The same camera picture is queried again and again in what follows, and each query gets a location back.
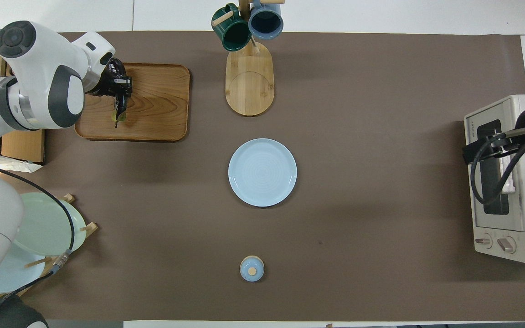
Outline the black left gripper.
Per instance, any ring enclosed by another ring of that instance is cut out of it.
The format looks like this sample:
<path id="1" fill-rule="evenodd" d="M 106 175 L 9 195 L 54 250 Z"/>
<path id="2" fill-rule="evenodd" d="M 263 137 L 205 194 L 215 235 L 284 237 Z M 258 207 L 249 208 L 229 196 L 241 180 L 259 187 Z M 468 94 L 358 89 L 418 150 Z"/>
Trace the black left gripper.
<path id="1" fill-rule="evenodd" d="M 127 109 L 132 93 L 133 79 L 127 75 L 124 64 L 118 58 L 109 60 L 98 83 L 90 90 L 90 95 L 93 96 L 113 96 L 115 112 L 121 108 L 121 96 L 123 96 L 123 111 Z"/>

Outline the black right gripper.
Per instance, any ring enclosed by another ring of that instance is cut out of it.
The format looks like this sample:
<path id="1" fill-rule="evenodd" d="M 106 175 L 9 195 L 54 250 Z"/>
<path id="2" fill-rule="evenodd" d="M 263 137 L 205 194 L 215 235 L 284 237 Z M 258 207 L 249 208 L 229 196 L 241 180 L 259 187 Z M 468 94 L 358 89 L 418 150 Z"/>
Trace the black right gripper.
<path id="1" fill-rule="evenodd" d="M 465 145 L 462 157 L 465 164 L 472 164 L 476 157 L 479 161 L 488 158 L 502 158 L 518 152 L 525 145 L 525 128 L 511 129 L 506 132 L 494 133 L 479 137 Z"/>

